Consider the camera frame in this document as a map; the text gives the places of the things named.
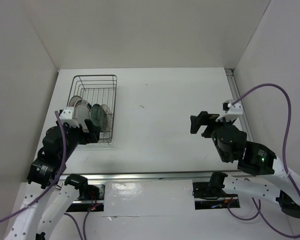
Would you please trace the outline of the blue patterned plate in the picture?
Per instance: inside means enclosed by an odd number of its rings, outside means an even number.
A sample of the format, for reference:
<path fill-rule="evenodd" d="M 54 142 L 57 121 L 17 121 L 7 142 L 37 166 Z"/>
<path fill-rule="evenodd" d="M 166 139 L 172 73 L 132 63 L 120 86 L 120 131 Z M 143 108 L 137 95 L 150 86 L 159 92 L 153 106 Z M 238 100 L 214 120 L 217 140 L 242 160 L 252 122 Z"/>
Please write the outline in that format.
<path fill-rule="evenodd" d="M 94 104 L 91 108 L 91 121 L 96 127 L 100 127 L 103 132 L 108 127 L 108 117 L 104 108 L 99 104 Z"/>

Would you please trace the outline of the clear glass plate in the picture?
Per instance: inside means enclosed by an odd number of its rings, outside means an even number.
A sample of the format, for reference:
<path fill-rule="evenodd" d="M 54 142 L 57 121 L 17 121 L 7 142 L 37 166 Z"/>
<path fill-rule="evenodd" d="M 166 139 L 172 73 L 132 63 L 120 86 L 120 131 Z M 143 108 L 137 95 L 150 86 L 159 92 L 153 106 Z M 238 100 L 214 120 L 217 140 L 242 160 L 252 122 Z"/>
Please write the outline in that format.
<path fill-rule="evenodd" d="M 112 131 L 112 128 L 113 128 L 113 115 L 112 115 L 110 108 L 106 104 L 102 104 L 101 107 L 105 111 L 106 121 L 107 121 L 107 125 L 104 129 L 104 132 L 109 133 Z"/>

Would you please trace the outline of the white plate red green rim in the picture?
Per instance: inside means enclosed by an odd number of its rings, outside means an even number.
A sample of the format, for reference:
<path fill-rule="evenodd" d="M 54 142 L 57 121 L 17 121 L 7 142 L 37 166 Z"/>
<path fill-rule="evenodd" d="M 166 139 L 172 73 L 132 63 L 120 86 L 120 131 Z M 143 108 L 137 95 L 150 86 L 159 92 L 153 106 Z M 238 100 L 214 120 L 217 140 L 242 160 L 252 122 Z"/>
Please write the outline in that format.
<path fill-rule="evenodd" d="M 82 126 L 82 130 L 84 132 L 89 131 L 85 120 L 91 119 L 91 109 L 91 104 L 84 99 L 79 99 L 74 104 L 75 119 L 77 120 L 78 124 Z"/>

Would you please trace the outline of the orange sunburst plate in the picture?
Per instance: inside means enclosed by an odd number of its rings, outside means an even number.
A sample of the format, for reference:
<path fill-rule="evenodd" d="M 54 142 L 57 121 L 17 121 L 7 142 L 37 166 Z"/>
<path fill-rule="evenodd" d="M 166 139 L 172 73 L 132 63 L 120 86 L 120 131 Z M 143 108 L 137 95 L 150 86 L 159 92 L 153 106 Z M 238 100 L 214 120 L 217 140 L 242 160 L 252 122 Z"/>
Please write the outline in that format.
<path fill-rule="evenodd" d="M 77 103 L 80 103 L 82 100 L 83 99 L 80 96 L 75 95 L 69 100 L 68 106 L 75 108 Z"/>

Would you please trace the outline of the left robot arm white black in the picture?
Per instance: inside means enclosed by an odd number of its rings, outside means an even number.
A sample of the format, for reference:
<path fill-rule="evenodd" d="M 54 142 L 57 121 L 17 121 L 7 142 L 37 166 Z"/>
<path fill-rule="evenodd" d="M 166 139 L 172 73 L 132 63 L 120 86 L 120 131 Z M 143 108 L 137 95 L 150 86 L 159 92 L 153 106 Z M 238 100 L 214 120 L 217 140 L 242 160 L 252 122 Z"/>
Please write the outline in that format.
<path fill-rule="evenodd" d="M 14 214 L 16 219 L 6 236 L 7 240 L 48 240 L 73 201 L 97 203 L 100 188 L 89 185 L 86 177 L 74 173 L 65 179 L 54 201 L 48 203 L 75 148 L 79 144 L 99 141 L 101 128 L 94 126 L 91 120 L 84 122 L 87 132 L 82 126 L 75 127 L 60 121 L 47 130 L 43 146 L 30 166 L 23 203 Z"/>

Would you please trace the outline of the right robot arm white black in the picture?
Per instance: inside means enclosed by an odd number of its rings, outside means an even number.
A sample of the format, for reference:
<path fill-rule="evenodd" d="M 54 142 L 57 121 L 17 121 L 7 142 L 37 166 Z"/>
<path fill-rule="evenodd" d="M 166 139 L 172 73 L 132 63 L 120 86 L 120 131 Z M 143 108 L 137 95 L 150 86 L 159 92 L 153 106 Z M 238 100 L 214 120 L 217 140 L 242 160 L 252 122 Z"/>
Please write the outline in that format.
<path fill-rule="evenodd" d="M 212 142 L 224 163 L 237 162 L 237 169 L 245 174 L 262 177 L 268 184 L 248 183 L 223 172 L 213 172 L 208 190 L 213 196 L 223 194 L 246 195 L 266 200 L 281 208 L 286 215 L 300 219 L 300 176 L 287 173 L 283 161 L 265 145 L 247 140 L 247 133 L 233 123 L 219 122 L 217 114 L 202 111 L 190 117 L 190 133 L 200 127 L 206 129 L 202 137 Z"/>

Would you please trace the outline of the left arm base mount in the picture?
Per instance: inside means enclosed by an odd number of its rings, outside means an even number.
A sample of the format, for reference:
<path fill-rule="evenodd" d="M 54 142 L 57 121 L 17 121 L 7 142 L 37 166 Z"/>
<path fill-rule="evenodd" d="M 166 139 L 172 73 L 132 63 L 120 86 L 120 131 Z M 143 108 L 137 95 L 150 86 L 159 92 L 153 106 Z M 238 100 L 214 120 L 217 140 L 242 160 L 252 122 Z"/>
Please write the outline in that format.
<path fill-rule="evenodd" d="M 66 210 L 67 213 L 86 213 L 103 212 L 104 211 L 104 197 L 105 197 L 105 184 L 92 184 L 84 195 L 73 201 L 73 203 Z"/>

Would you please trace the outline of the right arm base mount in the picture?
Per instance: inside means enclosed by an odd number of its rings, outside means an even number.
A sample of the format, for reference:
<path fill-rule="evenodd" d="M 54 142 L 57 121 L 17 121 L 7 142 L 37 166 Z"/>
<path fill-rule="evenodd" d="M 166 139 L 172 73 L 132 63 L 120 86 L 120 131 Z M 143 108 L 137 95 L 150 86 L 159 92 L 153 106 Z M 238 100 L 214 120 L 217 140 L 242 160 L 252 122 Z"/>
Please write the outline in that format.
<path fill-rule="evenodd" d="M 224 191 L 209 188 L 208 182 L 193 182 L 192 196 L 194 197 L 195 210 L 217 210 L 240 208 L 237 194 L 228 194 Z"/>

